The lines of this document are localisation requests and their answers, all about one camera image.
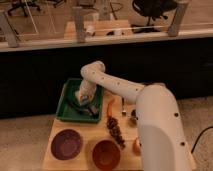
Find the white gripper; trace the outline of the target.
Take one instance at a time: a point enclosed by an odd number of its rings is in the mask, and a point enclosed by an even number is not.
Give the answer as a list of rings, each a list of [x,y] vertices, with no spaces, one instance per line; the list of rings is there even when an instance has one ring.
[[[96,93],[97,86],[95,83],[87,81],[83,79],[80,83],[79,89],[75,92],[75,96],[80,104],[81,98],[83,96],[88,96],[90,102],[93,100],[95,93]],[[78,107],[75,103],[68,99],[68,104],[71,108],[75,109],[78,113],[84,114],[84,110]],[[87,106],[88,111],[91,113],[93,117],[97,117],[99,114],[99,109],[96,108],[94,105]]]

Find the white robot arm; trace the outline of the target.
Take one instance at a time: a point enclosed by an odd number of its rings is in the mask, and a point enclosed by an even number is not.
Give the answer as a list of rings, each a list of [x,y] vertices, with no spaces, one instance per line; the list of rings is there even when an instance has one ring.
[[[144,171],[192,171],[177,101],[168,88],[108,75],[101,61],[84,65],[80,73],[82,82],[75,93],[79,103],[84,96],[92,100],[100,85],[135,105]]]

